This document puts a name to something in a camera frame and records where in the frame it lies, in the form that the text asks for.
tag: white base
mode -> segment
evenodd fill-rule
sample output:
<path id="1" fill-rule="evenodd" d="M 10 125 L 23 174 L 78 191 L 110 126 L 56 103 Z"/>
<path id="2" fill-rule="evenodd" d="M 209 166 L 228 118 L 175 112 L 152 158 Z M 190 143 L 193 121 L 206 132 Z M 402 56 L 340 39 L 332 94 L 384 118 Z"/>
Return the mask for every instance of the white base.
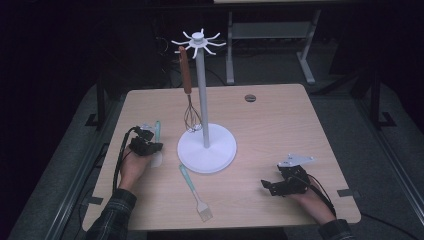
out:
<path id="1" fill-rule="evenodd" d="M 203 130 L 185 132 L 178 142 L 178 157 L 190 170 L 215 173 L 226 168 L 237 152 L 236 139 L 226 128 L 209 124 L 210 147 L 205 148 Z"/>
<path id="2" fill-rule="evenodd" d="M 155 168 L 155 167 L 159 167 L 162 164 L 162 152 L 155 152 L 153 154 L 153 159 L 152 161 L 150 161 L 150 168 Z"/>

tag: plaid sleeve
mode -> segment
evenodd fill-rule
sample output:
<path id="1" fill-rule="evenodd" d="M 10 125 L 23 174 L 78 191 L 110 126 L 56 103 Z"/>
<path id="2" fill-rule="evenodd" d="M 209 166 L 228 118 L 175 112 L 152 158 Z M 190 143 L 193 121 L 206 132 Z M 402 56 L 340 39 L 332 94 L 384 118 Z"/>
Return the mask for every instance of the plaid sleeve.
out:
<path id="1" fill-rule="evenodd" d="M 85 239 L 122 239 L 128 231 L 128 221 L 137 198 L 124 189 L 116 189 L 100 217 L 88 229 Z"/>
<path id="2" fill-rule="evenodd" d="M 347 240 L 356 239 L 346 220 L 337 219 L 322 225 L 318 229 L 319 234 L 324 240 Z"/>

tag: table top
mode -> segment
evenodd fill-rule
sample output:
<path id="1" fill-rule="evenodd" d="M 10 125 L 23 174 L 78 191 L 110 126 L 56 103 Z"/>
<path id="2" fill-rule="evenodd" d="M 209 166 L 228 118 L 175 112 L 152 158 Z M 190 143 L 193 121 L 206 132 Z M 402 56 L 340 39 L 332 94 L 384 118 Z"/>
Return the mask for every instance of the table top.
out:
<path id="1" fill-rule="evenodd" d="M 247 94 L 256 101 L 245 101 Z M 200 110 L 198 89 L 193 105 Z M 138 201 L 129 229 L 170 230 L 294 226 L 314 224 L 291 199 L 271 196 L 261 184 L 283 181 L 277 163 L 289 153 L 312 156 L 302 165 L 316 177 L 330 196 L 338 218 L 349 223 L 360 220 L 352 196 L 339 197 L 337 190 L 348 189 L 331 146 L 302 85 L 256 85 L 207 88 L 209 122 L 227 128 L 237 142 L 234 161 L 220 172 L 190 177 L 213 218 L 202 222 L 196 200 L 178 166 L 177 144 L 185 132 L 184 112 L 188 106 L 183 89 L 137 90 L 128 93 L 116 125 L 108 153 L 93 192 L 103 198 L 101 205 L 90 204 L 83 228 L 100 216 L 112 194 L 112 179 L 125 133 L 136 125 L 154 126 L 161 122 L 163 163 L 146 169 L 137 186 Z"/>

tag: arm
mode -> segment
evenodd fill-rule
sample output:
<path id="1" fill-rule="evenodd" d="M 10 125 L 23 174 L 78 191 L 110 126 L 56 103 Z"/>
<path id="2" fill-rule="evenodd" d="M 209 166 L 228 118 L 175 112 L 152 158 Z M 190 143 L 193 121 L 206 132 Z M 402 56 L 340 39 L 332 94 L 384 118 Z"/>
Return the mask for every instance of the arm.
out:
<path id="1" fill-rule="evenodd" d="M 128 221 L 137 201 L 134 186 L 152 160 L 152 155 L 138 156 L 127 147 L 124 156 L 118 189 L 87 231 L 86 239 L 126 239 Z"/>
<path id="2" fill-rule="evenodd" d="M 319 189 L 314 179 L 310 178 L 311 184 Z M 319 196 L 308 189 L 304 194 L 292 194 L 287 197 L 296 200 L 296 202 L 320 225 L 318 229 L 321 237 L 326 239 L 356 239 L 346 220 L 336 219 L 330 209 L 319 198 Z"/>

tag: green handle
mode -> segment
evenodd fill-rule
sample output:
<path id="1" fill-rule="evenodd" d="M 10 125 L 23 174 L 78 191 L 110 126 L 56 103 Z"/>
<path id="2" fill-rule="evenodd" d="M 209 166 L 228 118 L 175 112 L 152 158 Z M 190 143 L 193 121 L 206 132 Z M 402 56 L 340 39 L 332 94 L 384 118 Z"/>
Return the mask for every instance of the green handle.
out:
<path id="1" fill-rule="evenodd" d="M 191 191 L 194 191 L 194 185 L 191 182 L 190 176 L 188 175 L 187 169 L 185 168 L 184 164 L 180 165 L 180 171 L 184 176 L 184 179 L 186 180 L 188 186 L 190 187 Z"/>
<path id="2" fill-rule="evenodd" d="M 155 127 L 155 142 L 159 142 L 160 138 L 160 122 L 156 121 L 156 127 Z"/>

